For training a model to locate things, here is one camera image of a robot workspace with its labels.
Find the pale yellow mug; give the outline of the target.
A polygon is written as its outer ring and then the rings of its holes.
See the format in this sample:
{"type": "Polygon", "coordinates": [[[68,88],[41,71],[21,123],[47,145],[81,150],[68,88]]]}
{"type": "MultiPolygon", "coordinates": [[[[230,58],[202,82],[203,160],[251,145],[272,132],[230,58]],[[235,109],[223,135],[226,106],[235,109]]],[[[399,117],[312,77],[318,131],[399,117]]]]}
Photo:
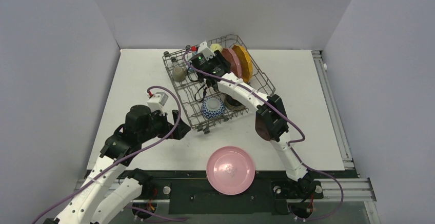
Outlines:
{"type": "Polygon", "coordinates": [[[215,51],[220,51],[221,52],[223,47],[220,44],[218,44],[218,43],[214,43],[214,44],[210,45],[210,49],[211,49],[212,52],[215,52],[215,51]]]}

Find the grey wire dish rack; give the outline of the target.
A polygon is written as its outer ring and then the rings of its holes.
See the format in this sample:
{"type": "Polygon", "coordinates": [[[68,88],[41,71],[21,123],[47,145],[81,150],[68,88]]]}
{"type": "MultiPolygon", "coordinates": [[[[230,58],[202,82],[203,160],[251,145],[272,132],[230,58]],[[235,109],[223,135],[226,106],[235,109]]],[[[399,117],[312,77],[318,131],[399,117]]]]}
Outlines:
{"type": "MultiPolygon", "coordinates": [[[[209,46],[215,43],[220,44],[224,48],[231,48],[233,45],[245,47],[253,63],[253,77],[250,79],[248,84],[262,93],[274,95],[276,90],[274,84],[271,82],[266,73],[258,66],[253,55],[251,54],[251,51],[248,50],[248,47],[238,35],[228,34],[208,41],[209,46]]],[[[231,110],[225,107],[225,111],[221,116],[211,119],[207,119],[203,116],[201,111],[202,103],[198,101],[200,101],[203,97],[203,91],[206,86],[203,86],[204,83],[192,81],[197,80],[197,74],[184,62],[183,56],[189,50],[187,46],[185,49],[165,50],[162,60],[169,75],[170,81],[172,82],[172,85],[176,91],[178,99],[182,104],[184,114],[187,117],[190,127],[198,132],[203,131],[208,133],[210,128],[217,125],[217,123],[226,122],[234,117],[240,117],[242,115],[248,114],[248,108],[231,110]],[[172,70],[175,67],[181,67],[186,70],[187,75],[184,80],[180,82],[174,81],[172,70]]],[[[213,88],[208,88],[204,97],[219,98],[224,103],[226,95],[224,93],[214,91],[213,88]]]]}

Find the yellow polka dot plate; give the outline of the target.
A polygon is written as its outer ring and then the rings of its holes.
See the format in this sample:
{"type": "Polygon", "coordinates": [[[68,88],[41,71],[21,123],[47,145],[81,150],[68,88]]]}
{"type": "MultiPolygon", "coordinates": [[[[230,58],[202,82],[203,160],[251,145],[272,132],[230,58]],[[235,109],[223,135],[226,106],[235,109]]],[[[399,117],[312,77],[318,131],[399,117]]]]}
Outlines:
{"type": "Polygon", "coordinates": [[[233,45],[232,50],[239,58],[242,68],[242,78],[245,83],[248,83],[253,76],[253,64],[252,59],[245,47],[241,45],[233,45]]]}

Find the orange patterned small bowl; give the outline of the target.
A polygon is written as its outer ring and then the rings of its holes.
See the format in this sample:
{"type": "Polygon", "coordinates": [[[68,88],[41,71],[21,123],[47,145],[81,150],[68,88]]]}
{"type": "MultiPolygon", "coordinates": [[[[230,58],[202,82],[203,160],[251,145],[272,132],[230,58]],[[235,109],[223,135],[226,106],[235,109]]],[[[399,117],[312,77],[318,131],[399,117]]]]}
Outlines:
{"type": "Polygon", "coordinates": [[[207,97],[201,105],[201,113],[206,119],[216,118],[223,115],[225,105],[220,98],[207,97]]]}

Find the small grey-green mug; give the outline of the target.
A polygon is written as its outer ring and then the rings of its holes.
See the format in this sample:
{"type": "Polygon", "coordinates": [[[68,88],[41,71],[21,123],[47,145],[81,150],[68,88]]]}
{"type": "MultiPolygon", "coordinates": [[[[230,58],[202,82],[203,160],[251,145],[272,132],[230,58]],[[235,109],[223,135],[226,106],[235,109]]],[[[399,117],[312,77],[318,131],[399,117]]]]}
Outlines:
{"type": "Polygon", "coordinates": [[[182,82],[185,80],[187,75],[186,69],[184,67],[176,66],[172,70],[172,79],[175,82],[182,82]]]}

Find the dark patterned cream bowl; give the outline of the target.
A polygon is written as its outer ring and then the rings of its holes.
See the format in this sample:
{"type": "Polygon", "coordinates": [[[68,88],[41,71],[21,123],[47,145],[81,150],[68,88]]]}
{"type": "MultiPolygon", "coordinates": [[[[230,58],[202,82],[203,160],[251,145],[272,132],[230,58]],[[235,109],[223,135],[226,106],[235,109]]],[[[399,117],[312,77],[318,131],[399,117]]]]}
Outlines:
{"type": "Polygon", "coordinates": [[[235,100],[229,95],[225,96],[224,104],[226,108],[228,108],[231,111],[240,111],[244,110],[246,107],[240,103],[239,101],[235,100]]]}

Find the light pink smooth plate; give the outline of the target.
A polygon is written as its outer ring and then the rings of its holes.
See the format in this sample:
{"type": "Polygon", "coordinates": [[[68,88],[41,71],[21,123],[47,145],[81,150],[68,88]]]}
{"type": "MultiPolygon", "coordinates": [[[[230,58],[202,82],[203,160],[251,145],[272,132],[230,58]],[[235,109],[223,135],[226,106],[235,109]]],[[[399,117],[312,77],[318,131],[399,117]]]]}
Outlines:
{"type": "Polygon", "coordinates": [[[254,175],[255,165],[252,158],[239,147],[221,147],[207,161],[208,182],[224,195],[245,192],[253,183],[254,175]]]}

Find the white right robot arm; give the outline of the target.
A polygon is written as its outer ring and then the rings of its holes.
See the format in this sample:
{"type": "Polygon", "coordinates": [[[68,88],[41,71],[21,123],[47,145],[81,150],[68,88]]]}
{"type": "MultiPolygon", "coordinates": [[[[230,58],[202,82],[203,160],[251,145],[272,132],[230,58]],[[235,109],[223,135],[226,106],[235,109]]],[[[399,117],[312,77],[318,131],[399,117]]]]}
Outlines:
{"type": "Polygon", "coordinates": [[[310,176],[311,170],[302,162],[292,146],[304,141],[305,136],[289,141],[282,138],[289,133],[289,126],[303,134],[302,130],[287,118],[282,99],[276,94],[267,95],[251,87],[231,72],[229,62],[217,53],[213,58],[206,58],[198,53],[190,60],[185,60],[185,63],[196,72],[200,81],[216,91],[231,96],[255,112],[255,131],[263,140],[271,142],[278,154],[286,176],[292,180],[289,183],[290,192],[296,197],[301,197],[303,201],[312,198],[316,185],[310,176]]]}

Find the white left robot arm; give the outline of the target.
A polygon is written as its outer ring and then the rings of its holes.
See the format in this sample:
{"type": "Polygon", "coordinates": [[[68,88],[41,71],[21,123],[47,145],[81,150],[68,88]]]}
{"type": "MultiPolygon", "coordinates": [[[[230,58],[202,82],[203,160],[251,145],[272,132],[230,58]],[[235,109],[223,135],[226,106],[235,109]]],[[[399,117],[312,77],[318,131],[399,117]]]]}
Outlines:
{"type": "Polygon", "coordinates": [[[133,170],[109,196],[112,183],[143,151],[142,144],[157,138],[180,140],[191,130],[178,110],[172,110],[174,122],[167,120],[161,105],[135,105],[126,114],[125,122],[106,139],[91,173],[81,188],[65,199],[67,206],[45,223],[108,223],[131,200],[152,194],[151,176],[141,169],[133,170]]]}

